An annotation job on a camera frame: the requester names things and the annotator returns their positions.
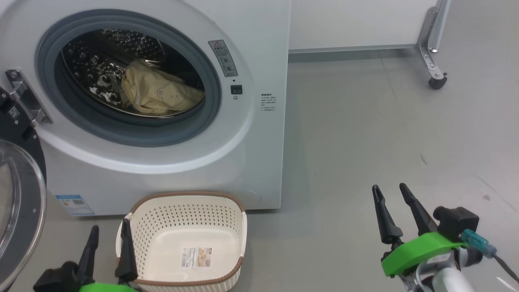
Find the washing machine door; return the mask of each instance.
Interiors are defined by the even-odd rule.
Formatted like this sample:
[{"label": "washing machine door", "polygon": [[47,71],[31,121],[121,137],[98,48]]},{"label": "washing machine door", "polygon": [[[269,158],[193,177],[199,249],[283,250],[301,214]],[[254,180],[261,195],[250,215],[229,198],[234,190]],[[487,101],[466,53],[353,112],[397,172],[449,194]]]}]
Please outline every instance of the washing machine door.
[{"label": "washing machine door", "polygon": [[45,161],[34,119],[14,96],[0,88],[0,292],[29,260],[46,207]]}]

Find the white basket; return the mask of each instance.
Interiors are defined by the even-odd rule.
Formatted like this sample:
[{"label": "white basket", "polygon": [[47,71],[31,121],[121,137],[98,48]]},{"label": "white basket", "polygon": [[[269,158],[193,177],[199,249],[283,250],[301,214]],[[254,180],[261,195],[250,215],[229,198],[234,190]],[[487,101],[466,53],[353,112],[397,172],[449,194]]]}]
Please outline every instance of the white basket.
[{"label": "white basket", "polygon": [[236,284],[247,241],[247,216],[236,198],[216,192],[154,195],[125,218],[139,272],[134,282],[145,291],[228,291]]}]

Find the laundry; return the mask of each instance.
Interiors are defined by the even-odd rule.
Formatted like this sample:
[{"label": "laundry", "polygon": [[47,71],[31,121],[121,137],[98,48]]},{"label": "laundry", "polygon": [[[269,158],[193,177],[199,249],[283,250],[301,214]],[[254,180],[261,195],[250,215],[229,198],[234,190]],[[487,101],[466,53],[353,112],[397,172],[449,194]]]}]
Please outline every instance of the laundry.
[{"label": "laundry", "polygon": [[123,106],[133,106],[146,114],[168,114],[190,109],[206,93],[184,84],[176,76],[152,68],[139,59],[126,67],[122,78],[121,101]]}]

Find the blue and white sticker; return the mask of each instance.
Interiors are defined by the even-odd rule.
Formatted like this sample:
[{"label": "blue and white sticker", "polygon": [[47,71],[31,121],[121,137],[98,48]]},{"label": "blue and white sticker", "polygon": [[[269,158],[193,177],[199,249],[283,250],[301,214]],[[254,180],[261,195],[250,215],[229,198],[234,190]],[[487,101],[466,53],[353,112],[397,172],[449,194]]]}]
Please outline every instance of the blue and white sticker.
[{"label": "blue and white sticker", "polygon": [[93,216],[92,209],[80,195],[56,195],[58,201],[72,216]]}]

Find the screw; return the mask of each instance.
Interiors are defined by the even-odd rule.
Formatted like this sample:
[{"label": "screw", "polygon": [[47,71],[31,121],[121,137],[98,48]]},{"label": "screw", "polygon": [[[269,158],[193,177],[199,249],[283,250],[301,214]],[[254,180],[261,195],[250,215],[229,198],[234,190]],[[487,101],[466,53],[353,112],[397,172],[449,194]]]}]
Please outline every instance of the screw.
[{"label": "screw", "polygon": [[11,71],[11,73],[9,73],[9,75],[11,76],[11,78],[17,79],[20,74],[18,74],[18,72],[16,72],[16,71]]}]

